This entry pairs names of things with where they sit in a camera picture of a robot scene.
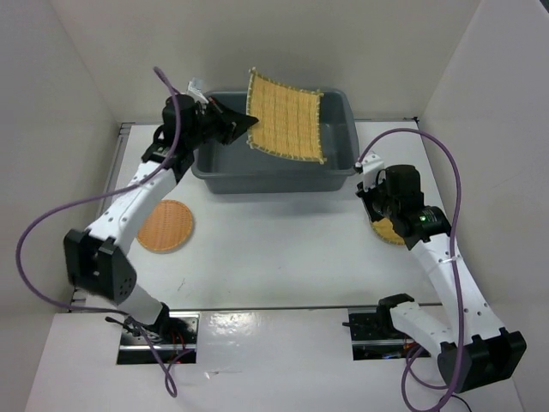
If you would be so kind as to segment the square woven bamboo tray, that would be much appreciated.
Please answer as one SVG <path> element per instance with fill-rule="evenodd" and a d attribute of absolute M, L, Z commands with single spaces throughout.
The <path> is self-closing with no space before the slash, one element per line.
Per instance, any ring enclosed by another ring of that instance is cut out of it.
<path fill-rule="evenodd" d="M 248 146 L 285 160 L 324 164 L 322 97 L 318 89 L 289 86 L 250 69 L 246 114 L 257 118 L 258 123 L 248 131 Z"/>

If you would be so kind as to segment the round orange woven plate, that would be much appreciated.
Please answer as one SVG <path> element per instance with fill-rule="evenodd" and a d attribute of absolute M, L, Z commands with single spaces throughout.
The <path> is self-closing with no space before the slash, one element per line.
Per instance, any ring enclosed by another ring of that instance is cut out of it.
<path fill-rule="evenodd" d="M 140 228 L 136 239 L 152 252 L 170 252 L 192 235 L 194 218 L 190 209 L 176 200 L 162 200 Z"/>

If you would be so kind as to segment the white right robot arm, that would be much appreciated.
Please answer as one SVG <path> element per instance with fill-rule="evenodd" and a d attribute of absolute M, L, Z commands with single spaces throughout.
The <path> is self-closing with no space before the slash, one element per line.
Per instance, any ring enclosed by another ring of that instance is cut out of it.
<path fill-rule="evenodd" d="M 386 167 L 378 157 L 356 163 L 355 169 L 362 177 L 356 195 L 370 222 L 389 224 L 403 240 L 449 320 L 443 324 L 409 294 L 395 294 L 377 304 L 378 332 L 412 338 L 456 393 L 509 379 L 526 352 L 526 340 L 490 308 L 451 237 L 445 213 L 425 205 L 419 171 L 411 165 Z"/>

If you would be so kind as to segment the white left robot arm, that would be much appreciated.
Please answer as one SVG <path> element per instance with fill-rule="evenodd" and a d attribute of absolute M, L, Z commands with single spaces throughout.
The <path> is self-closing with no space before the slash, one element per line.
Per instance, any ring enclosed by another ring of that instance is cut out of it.
<path fill-rule="evenodd" d="M 145 220 L 194 163 L 196 150 L 209 142 L 231 144 L 257 122 L 212 97 L 203 103 L 188 94 L 167 99 L 162 123 L 130 183 L 97 220 L 65 235 L 69 282 L 115 305 L 136 336 L 158 343 L 181 333 L 184 323 L 138 285 L 127 254 Z"/>

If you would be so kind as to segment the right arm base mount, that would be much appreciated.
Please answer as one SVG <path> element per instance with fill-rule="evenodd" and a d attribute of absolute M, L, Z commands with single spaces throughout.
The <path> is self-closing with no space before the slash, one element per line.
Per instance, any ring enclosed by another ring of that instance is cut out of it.
<path fill-rule="evenodd" d="M 342 326 L 349 332 L 355 361 L 402 359 L 417 346 L 411 337 L 390 329 L 373 306 L 348 309 Z"/>

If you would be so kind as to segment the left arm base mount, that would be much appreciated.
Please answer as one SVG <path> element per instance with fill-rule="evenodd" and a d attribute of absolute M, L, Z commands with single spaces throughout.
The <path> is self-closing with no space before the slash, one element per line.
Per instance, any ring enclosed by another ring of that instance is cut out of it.
<path fill-rule="evenodd" d="M 200 313 L 175 311 L 170 314 L 170 317 L 175 327 L 164 332 L 162 336 L 153 336 L 148 332 L 151 343 L 166 366 L 171 362 L 195 364 Z M 156 362 L 147 341 L 134 326 L 129 325 L 127 321 L 120 322 L 112 317 L 106 317 L 106 322 L 122 327 L 118 347 L 118 365 L 150 365 Z"/>

